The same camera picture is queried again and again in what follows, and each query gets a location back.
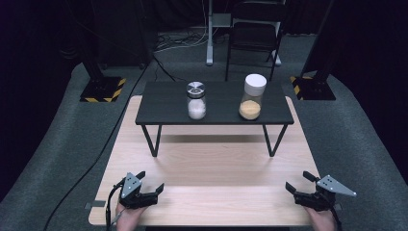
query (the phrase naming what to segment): yellow and black hazard tape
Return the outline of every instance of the yellow and black hazard tape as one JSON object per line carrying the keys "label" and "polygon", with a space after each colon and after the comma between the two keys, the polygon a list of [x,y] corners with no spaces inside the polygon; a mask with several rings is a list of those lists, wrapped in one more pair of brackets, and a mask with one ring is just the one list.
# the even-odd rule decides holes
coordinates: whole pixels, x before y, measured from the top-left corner
{"label": "yellow and black hazard tape", "polygon": [[[302,90],[300,88],[299,83],[297,83],[299,81],[298,79],[299,78],[296,78],[296,77],[292,76],[291,77],[291,82],[292,82],[294,93],[296,94],[297,99],[298,100],[303,100],[304,98],[303,98],[303,95],[302,95]],[[302,77],[302,79],[313,79],[313,78],[304,76],[304,77]]]}
{"label": "yellow and black hazard tape", "polygon": [[125,84],[126,79],[121,79],[119,83],[117,84],[117,88],[115,92],[113,92],[112,95],[109,96],[101,96],[101,97],[82,97],[81,101],[82,102],[89,102],[89,103],[98,103],[98,102],[115,102],[117,98],[119,97],[120,93],[122,92],[123,85]]}

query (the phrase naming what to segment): silver lid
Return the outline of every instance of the silver lid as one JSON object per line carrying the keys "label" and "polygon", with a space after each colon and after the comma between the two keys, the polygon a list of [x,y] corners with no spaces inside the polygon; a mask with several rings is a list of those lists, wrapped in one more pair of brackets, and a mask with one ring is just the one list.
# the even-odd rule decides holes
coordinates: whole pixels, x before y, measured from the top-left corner
{"label": "silver lid", "polygon": [[201,98],[205,95],[205,86],[200,82],[191,82],[187,85],[187,96]]}

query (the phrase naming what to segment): table top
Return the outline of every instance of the table top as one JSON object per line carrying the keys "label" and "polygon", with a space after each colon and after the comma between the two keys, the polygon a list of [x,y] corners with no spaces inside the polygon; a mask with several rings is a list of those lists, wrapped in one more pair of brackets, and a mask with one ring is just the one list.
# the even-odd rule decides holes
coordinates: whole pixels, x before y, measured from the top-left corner
{"label": "table top", "polygon": [[[286,99],[294,124],[274,157],[268,155],[262,126],[255,124],[164,126],[157,158],[151,156],[142,129],[135,124],[141,98],[134,96],[129,103],[96,201],[106,202],[113,185],[127,172],[145,170],[142,193],[154,192],[162,183],[165,189],[158,204],[143,213],[140,225],[310,225],[304,209],[285,189],[289,182],[300,192],[313,193],[315,184],[302,172],[319,176],[290,98]],[[272,141],[281,126],[267,125]],[[157,127],[149,126],[153,138]],[[118,192],[111,201],[113,211]],[[89,222],[105,225],[105,208],[91,208]]]}
{"label": "table top", "polygon": [[268,83],[262,99],[261,114],[256,120],[245,120],[239,114],[244,82],[203,82],[206,88],[206,115],[189,117],[187,82],[148,82],[136,123],[152,124],[293,124],[280,86]]}

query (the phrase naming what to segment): glass jar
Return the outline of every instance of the glass jar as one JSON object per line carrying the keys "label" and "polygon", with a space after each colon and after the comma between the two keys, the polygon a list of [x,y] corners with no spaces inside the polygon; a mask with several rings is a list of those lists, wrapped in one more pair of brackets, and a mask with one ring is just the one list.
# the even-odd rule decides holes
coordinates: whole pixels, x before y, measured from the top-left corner
{"label": "glass jar", "polygon": [[187,107],[190,118],[201,119],[205,116],[205,86],[202,83],[191,82],[187,85]]}
{"label": "glass jar", "polygon": [[254,120],[261,114],[262,96],[267,79],[260,74],[250,74],[245,78],[240,115],[247,120]]}

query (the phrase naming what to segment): chair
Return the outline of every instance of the chair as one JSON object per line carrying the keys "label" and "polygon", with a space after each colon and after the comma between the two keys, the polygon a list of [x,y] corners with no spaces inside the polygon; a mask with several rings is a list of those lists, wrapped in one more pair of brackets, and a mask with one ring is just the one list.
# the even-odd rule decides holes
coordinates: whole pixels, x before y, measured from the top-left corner
{"label": "chair", "polygon": [[231,12],[225,81],[228,81],[231,50],[268,53],[266,62],[273,57],[269,76],[269,80],[272,80],[286,17],[287,7],[279,2],[241,1],[234,6]]}

